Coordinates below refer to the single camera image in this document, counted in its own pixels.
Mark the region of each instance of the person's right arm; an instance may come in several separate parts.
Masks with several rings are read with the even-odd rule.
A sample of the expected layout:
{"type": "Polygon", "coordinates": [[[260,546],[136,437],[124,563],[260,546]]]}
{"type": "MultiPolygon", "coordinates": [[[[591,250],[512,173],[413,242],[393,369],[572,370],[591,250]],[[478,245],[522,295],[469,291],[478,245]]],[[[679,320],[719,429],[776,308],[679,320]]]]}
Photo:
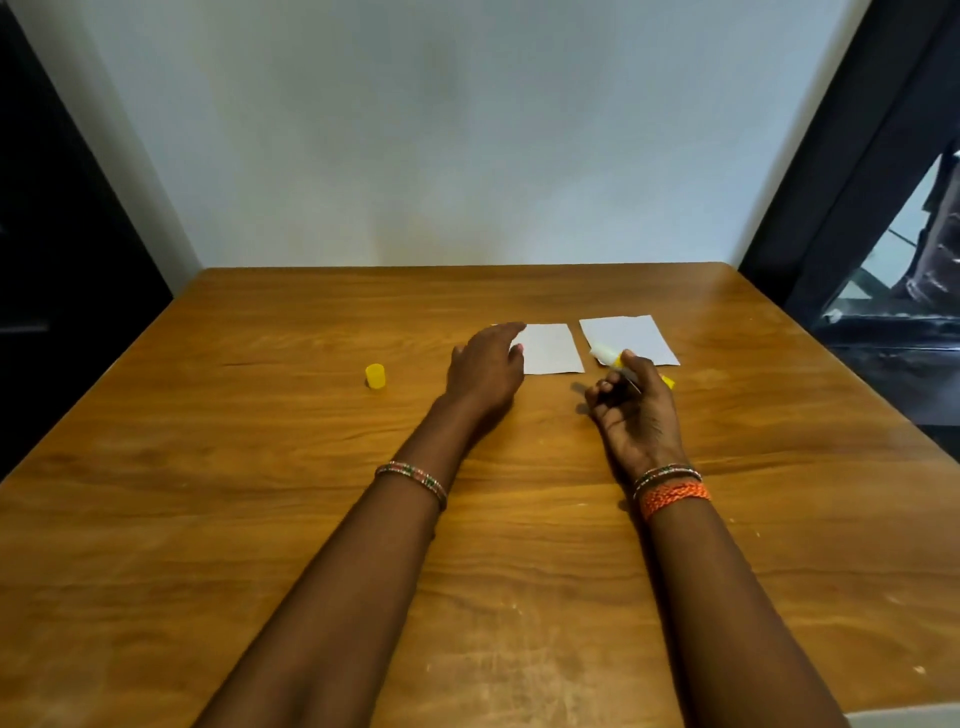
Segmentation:
{"type": "MultiPolygon", "coordinates": [[[[649,359],[624,352],[638,395],[617,372],[587,390],[613,455],[636,481],[685,464],[673,396],[649,359]]],[[[688,497],[649,521],[693,708],[707,728],[846,728],[824,681],[780,619],[708,500],[688,497]]]]}

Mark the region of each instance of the glass pane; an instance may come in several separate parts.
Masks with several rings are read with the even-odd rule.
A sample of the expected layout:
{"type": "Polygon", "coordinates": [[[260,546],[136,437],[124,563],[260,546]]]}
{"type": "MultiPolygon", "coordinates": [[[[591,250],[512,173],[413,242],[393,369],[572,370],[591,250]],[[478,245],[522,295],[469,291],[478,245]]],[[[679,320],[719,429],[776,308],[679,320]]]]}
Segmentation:
{"type": "Polygon", "coordinates": [[[943,155],[930,167],[826,316],[834,322],[846,316],[960,316],[957,155],[943,155]]]}

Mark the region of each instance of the person's left arm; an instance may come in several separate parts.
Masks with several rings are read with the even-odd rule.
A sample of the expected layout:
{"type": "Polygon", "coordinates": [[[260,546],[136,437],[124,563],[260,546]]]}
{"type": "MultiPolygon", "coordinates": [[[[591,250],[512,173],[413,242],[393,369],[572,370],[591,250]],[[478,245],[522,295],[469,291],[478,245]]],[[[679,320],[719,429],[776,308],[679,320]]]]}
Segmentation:
{"type": "MultiPolygon", "coordinates": [[[[523,381],[523,324],[458,347],[446,392],[394,456],[449,490],[478,427],[523,381]]],[[[370,722],[440,515],[404,475],[373,483],[307,566],[195,728],[352,728],[370,722]]]]}

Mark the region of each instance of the orange woven bracelet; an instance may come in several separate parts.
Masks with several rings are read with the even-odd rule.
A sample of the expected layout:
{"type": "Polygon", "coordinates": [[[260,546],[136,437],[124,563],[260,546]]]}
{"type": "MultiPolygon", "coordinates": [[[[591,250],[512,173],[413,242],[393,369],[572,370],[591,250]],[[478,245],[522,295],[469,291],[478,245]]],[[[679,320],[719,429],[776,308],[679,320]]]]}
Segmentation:
{"type": "Polygon", "coordinates": [[[666,508],[671,503],[676,503],[686,497],[701,497],[710,500],[710,493],[703,483],[696,480],[663,483],[656,488],[651,488],[640,497],[640,515],[643,516],[645,521],[650,521],[650,517],[661,508],[666,508]]]}

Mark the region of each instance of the bracelet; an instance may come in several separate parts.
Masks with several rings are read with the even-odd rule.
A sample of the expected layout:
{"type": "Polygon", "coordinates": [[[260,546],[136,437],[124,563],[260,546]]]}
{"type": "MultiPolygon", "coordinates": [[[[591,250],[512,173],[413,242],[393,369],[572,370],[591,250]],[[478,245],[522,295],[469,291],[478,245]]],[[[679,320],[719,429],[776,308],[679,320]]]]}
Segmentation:
{"type": "Polygon", "coordinates": [[[396,473],[397,475],[406,475],[412,480],[416,480],[420,485],[426,488],[430,493],[437,497],[437,500],[440,502],[440,512],[446,510],[446,491],[444,486],[440,484],[440,481],[437,480],[433,475],[422,471],[420,468],[417,468],[409,463],[398,463],[395,460],[391,460],[386,465],[381,465],[373,473],[374,477],[382,475],[384,473],[396,473]]]}
{"type": "Polygon", "coordinates": [[[681,475],[687,478],[693,478],[701,483],[704,482],[704,477],[688,465],[672,463],[670,465],[664,465],[662,468],[651,468],[634,481],[633,500],[637,501],[640,491],[644,488],[649,488],[658,483],[662,483],[664,480],[669,480],[681,475]]]}
{"type": "Polygon", "coordinates": [[[640,515],[643,516],[645,522],[649,522],[650,517],[661,508],[666,508],[671,503],[689,497],[701,497],[704,500],[710,500],[710,493],[704,484],[698,480],[684,480],[679,483],[658,485],[643,494],[643,498],[640,500],[640,515]]]}

